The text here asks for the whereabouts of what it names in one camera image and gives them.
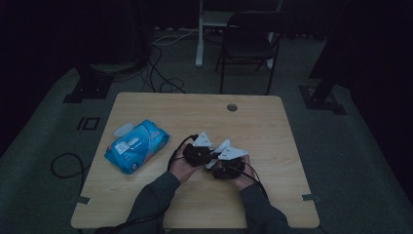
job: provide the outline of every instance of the desk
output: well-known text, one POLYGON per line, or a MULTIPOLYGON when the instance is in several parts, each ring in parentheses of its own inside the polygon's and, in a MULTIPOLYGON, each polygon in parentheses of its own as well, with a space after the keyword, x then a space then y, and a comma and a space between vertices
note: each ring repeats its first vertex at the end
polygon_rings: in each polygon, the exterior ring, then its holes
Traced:
MULTIPOLYGON (((214 147, 229 138, 248 151, 273 206, 293 227, 317 227, 310 194, 282 100, 265 96, 121 93, 117 96, 82 191, 91 198, 77 204, 72 226, 94 228, 126 221, 141 188, 167 169, 172 151, 187 136, 206 131, 214 147), (227 109, 229 103, 238 110, 227 109), (170 134, 168 144, 133 175, 123 175, 103 156, 113 132, 128 122, 149 119, 170 134)), ((165 228, 245 228, 237 189, 199 170, 176 191, 165 228)))
MULTIPOLYGON (((277 11, 281 9, 282 0, 277 3, 277 11)), ((204 0, 200 0, 200 11, 198 14, 198 47, 197 56, 195 58, 195 65, 197 67, 203 66, 204 63, 204 26, 220 26, 224 27, 227 25, 228 19, 234 13, 231 12, 215 12, 215 11, 204 11, 204 0)), ((267 61, 267 65, 271 69, 272 61, 267 61)))

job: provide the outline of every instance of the dark sleeve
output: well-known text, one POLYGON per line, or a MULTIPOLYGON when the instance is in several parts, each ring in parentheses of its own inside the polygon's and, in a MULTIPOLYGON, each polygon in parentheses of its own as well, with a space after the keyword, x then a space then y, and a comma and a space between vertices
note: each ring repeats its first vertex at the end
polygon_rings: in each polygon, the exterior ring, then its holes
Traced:
MULTIPOLYGON (((155 181, 147 184, 137 195, 127 221, 142 219, 167 208, 179 187, 179 180, 170 172, 165 172, 155 181)), ((159 233, 163 228, 164 216, 127 227, 122 234, 159 233)))
POLYGON ((245 208, 245 219, 249 234, 295 233, 288 225, 285 215, 271 206, 257 184, 240 191, 245 208))

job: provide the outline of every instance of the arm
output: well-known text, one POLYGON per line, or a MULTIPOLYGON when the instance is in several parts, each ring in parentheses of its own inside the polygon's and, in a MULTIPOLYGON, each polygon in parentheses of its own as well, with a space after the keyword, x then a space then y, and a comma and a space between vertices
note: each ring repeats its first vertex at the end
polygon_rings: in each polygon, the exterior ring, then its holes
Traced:
POLYGON ((176 189, 201 167, 194 168, 182 159, 183 145, 176 154, 168 172, 163 173, 153 182, 142 188, 131 208, 127 221, 142 219, 159 214, 156 218, 140 224, 127 227, 122 234, 129 233, 159 233, 163 229, 164 216, 162 211, 169 207, 176 189))
MULTIPOLYGON (((249 165, 249 155, 244 156, 244 162, 249 165)), ((254 177, 254 172, 249 166, 245 167, 244 173, 254 177)), ((250 234, 294 233, 285 215, 271 205, 255 181, 245 175, 240 175, 231 179, 230 182, 240 191, 245 208, 246 225, 250 234)))

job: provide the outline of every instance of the chair leg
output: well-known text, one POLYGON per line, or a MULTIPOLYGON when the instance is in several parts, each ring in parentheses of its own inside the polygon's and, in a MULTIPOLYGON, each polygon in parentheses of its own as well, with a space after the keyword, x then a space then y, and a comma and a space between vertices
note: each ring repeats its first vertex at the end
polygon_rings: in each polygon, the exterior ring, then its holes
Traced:
POLYGON ((216 66, 215 66, 215 71, 218 70, 218 66, 219 66, 219 62, 221 61, 221 57, 222 57, 222 47, 221 50, 219 51, 219 57, 218 57, 218 61, 216 62, 216 66))
POLYGON ((259 68, 261 67, 262 63, 264 63, 264 61, 266 61, 266 60, 262 60, 262 61, 258 64, 257 68, 255 68, 255 71, 259 70, 259 68))
POLYGON ((280 44, 277 44, 276 51, 274 52, 274 57, 273 57, 273 67, 271 67, 270 79, 268 80, 267 91, 265 92, 266 96, 270 93, 271 85, 273 84, 273 77, 274 77, 274 71, 276 70, 276 63, 277 63, 277 56, 279 54, 279 48, 280 48, 280 44))
POLYGON ((219 94, 222 95, 224 90, 224 70, 225 70, 225 52, 222 51, 222 67, 221 67, 221 87, 219 88, 219 94))

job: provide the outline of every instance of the person's right hand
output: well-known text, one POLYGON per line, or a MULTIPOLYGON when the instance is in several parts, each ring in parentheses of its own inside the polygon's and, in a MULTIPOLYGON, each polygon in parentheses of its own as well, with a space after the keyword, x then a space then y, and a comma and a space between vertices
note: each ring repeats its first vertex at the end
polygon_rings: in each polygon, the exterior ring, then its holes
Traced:
MULTIPOLYGON (((242 159, 246 164, 248 164, 248 165, 245 165, 244 173, 255 178, 254 171, 249 166, 250 165, 249 155, 246 154, 245 156, 242 157, 242 159)), ((240 176, 233 178, 233 179, 228 179, 228 181, 233 183, 238 188, 239 191, 245 189, 246 187, 250 186, 251 184, 255 182, 250 177, 247 177, 244 174, 241 174, 240 176)))
POLYGON ((191 175, 199 170, 202 166, 199 167, 192 167, 189 163, 186 162, 184 159, 182 152, 185 149, 187 144, 183 144, 180 148, 178 153, 176 154, 175 158, 173 159, 169 171, 179 180, 182 184, 186 182, 191 175))

